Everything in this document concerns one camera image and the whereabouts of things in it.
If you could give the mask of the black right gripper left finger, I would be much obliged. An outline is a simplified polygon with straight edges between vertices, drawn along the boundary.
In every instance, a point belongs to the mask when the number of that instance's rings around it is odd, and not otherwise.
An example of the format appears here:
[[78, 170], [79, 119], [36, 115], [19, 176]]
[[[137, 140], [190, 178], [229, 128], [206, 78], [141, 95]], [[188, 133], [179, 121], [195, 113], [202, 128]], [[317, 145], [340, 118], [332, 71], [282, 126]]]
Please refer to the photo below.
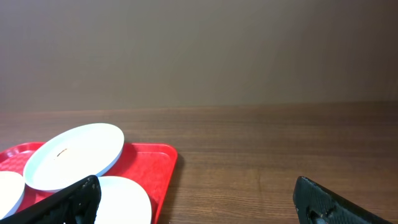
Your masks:
[[1, 224], [94, 224], [100, 201], [99, 179], [89, 175], [2, 219]]

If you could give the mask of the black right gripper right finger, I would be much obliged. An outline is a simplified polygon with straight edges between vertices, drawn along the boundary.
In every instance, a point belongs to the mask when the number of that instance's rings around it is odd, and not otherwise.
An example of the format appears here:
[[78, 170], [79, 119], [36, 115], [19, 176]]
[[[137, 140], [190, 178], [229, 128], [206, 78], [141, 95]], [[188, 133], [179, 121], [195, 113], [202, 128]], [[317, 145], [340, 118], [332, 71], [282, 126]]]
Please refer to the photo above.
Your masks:
[[304, 176], [296, 181], [293, 201], [300, 224], [391, 224]]

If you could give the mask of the white plate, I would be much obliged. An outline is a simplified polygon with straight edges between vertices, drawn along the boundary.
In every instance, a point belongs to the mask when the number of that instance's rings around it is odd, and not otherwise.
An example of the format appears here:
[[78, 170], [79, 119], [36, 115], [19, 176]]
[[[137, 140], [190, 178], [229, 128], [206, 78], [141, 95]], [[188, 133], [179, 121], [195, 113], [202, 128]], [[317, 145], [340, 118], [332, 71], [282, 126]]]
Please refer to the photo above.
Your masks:
[[1, 171], [1, 219], [16, 213], [24, 198], [25, 181], [17, 172]]
[[101, 201], [95, 224], [150, 224], [152, 207], [146, 191], [125, 177], [99, 178]]
[[89, 175], [102, 176], [121, 156], [122, 130], [92, 123], [65, 131], [45, 142], [24, 166], [25, 183], [36, 190], [57, 192]]

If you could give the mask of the white plate top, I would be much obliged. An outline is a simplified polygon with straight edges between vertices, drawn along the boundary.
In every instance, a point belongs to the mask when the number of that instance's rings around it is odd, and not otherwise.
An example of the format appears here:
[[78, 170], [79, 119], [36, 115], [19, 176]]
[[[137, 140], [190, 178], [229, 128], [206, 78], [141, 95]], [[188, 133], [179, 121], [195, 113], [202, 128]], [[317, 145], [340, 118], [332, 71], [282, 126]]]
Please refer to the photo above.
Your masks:
[[122, 130], [92, 123], [65, 131], [45, 142], [24, 166], [25, 183], [36, 190], [57, 192], [89, 175], [102, 176], [121, 156]]

